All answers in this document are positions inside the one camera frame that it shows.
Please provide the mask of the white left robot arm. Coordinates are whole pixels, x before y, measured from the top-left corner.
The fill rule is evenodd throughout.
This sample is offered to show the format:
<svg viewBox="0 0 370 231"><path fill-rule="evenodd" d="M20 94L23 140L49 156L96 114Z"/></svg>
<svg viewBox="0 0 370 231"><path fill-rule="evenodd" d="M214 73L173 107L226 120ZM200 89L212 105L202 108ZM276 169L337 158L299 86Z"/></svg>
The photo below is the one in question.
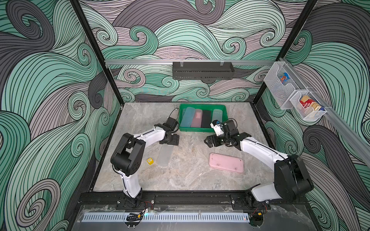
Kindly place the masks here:
<svg viewBox="0 0 370 231"><path fill-rule="evenodd" d="M155 144L177 146L179 135L176 134L178 121L167 118L163 124L156 124L146 132L131 135L123 134L115 148L110 163L113 171L121 176L123 192L129 199L139 200L142 187L139 184L137 171L141 166L145 148Z"/></svg>

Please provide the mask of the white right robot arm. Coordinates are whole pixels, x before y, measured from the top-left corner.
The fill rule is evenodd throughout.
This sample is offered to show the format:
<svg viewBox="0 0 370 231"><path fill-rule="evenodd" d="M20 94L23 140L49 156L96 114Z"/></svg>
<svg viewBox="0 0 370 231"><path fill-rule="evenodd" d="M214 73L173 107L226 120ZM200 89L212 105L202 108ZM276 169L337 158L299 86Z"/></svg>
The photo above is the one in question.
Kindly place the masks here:
<svg viewBox="0 0 370 231"><path fill-rule="evenodd" d="M305 163L298 155L289 156L260 143L248 133L240 133L234 119L225 122L215 120L210 127L215 135L204 140L209 147L235 147L273 170L272 183L259 184L247 190L249 204L280 199L292 202L314 189Z"/></svg>

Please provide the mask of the clear ribbed pencil case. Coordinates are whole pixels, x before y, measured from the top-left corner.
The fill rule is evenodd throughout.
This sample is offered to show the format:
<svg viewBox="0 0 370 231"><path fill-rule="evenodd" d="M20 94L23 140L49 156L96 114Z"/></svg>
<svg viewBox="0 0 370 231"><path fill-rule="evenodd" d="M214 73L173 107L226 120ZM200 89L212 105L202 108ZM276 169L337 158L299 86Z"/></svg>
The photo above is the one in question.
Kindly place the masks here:
<svg viewBox="0 0 370 231"><path fill-rule="evenodd" d="M173 145L168 145L168 144L163 144L162 145L159 157L157 159L157 164L160 167L167 167L168 166L168 164L170 162L170 159L171 159L171 155L173 153L173 149L174 149Z"/></svg>

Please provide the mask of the teal ribbed pencil case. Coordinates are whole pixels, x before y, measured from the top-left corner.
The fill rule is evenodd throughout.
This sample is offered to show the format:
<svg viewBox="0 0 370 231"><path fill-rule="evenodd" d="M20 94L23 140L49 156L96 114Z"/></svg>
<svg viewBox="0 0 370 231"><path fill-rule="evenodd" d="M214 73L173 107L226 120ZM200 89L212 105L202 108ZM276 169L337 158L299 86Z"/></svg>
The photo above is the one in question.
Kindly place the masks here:
<svg viewBox="0 0 370 231"><path fill-rule="evenodd" d="M196 109L195 108L193 108L193 107L187 107L184 110L182 121L180 123L180 127L182 127L182 128L190 128L191 127L191 124L192 124L192 121L193 121L193 117L195 115L195 112L196 112Z"/></svg>

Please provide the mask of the pink translucent pencil case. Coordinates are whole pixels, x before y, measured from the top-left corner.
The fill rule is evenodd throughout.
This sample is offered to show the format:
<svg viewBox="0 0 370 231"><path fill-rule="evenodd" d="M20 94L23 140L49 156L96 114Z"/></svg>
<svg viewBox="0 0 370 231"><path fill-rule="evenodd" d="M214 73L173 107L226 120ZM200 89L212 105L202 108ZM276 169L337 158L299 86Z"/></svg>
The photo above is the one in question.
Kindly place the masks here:
<svg viewBox="0 0 370 231"><path fill-rule="evenodd" d="M202 122L202 110L196 109L191 123L191 128L200 128Z"/></svg>

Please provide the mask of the black pencil case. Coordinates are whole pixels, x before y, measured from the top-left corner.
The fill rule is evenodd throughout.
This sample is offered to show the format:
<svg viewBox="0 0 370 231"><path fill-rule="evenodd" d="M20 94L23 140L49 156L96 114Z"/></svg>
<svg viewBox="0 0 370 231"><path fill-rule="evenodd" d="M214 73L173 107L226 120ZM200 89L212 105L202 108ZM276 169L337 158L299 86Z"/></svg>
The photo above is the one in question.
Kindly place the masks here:
<svg viewBox="0 0 370 231"><path fill-rule="evenodd" d="M211 121L212 119L212 112L210 110L203 110L202 111L202 122L201 128L211 128Z"/></svg>

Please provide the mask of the pink lidded box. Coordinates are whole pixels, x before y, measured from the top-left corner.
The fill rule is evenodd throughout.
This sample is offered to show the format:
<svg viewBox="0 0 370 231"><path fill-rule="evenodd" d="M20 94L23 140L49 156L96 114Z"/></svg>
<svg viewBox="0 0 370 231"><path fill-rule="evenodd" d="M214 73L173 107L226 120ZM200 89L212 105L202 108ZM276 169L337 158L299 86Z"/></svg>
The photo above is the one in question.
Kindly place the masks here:
<svg viewBox="0 0 370 231"><path fill-rule="evenodd" d="M242 159L222 154L211 153L209 158L209 166L214 169L228 172L244 172L244 161Z"/></svg>

